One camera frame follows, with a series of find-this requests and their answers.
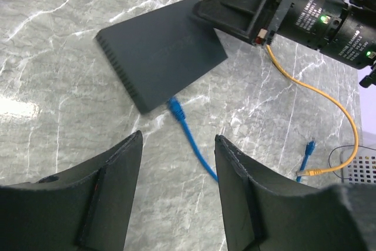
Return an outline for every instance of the white perforated box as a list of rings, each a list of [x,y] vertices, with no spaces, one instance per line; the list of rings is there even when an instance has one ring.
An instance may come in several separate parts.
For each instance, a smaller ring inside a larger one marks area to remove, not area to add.
[[[349,148],[341,154],[341,161],[346,161],[353,151]],[[343,169],[344,183],[364,183],[376,185],[376,151],[359,148],[354,160]]]

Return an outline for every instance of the black bracket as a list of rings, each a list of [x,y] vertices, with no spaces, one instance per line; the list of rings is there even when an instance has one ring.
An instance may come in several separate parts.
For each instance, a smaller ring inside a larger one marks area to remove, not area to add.
[[[375,250],[376,186],[311,188],[223,136],[216,137],[215,155],[229,251]]]
[[[0,186],[0,249],[122,251],[142,155],[137,132],[37,183]]]
[[[293,0],[202,0],[195,13],[251,45],[271,44]]]
[[[365,76],[359,83],[363,88],[369,88],[371,85],[376,85],[376,63],[372,66],[372,71],[368,76]]]

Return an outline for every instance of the marble surface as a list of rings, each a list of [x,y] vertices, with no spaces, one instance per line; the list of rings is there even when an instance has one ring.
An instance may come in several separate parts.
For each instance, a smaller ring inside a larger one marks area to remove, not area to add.
[[[0,184],[60,172],[140,129],[126,250],[227,250],[218,188],[178,124],[164,106],[140,116],[93,41],[103,27],[176,1],[0,0]],[[309,167],[326,167],[333,147],[353,142],[344,115],[284,79],[265,50],[219,36],[228,60],[178,94],[209,164],[218,133],[290,178],[311,138]],[[360,125],[355,70],[280,37],[273,46],[290,73],[339,99]]]

